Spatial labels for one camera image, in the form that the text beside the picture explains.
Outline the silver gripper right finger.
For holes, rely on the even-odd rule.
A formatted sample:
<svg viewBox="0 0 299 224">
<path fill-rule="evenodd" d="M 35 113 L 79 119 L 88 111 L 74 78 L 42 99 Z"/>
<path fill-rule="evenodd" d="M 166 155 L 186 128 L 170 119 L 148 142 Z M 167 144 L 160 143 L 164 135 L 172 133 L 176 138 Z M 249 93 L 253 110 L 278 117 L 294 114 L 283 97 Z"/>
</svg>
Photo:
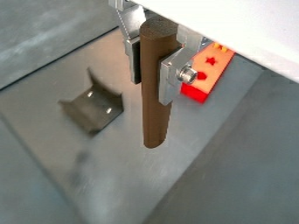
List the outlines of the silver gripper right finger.
<svg viewBox="0 0 299 224">
<path fill-rule="evenodd" d="M 203 36 L 183 25 L 178 26 L 179 49 L 160 63 L 159 102 L 168 105 L 180 93 L 182 84 L 192 84 L 196 71 L 192 57 L 200 50 Z"/>
</svg>

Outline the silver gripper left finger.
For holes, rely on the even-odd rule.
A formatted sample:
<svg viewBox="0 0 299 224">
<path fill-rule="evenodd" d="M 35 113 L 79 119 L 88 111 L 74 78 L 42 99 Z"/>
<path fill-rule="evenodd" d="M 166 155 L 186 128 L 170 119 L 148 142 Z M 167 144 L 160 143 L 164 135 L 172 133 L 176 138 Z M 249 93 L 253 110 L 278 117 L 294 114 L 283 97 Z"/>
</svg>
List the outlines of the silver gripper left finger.
<svg viewBox="0 0 299 224">
<path fill-rule="evenodd" d="M 124 37 L 126 55 L 130 62 L 131 81 L 142 82 L 140 72 L 140 26 L 146 21 L 144 8 L 130 0 L 108 0 L 116 10 L 118 25 Z"/>
</svg>

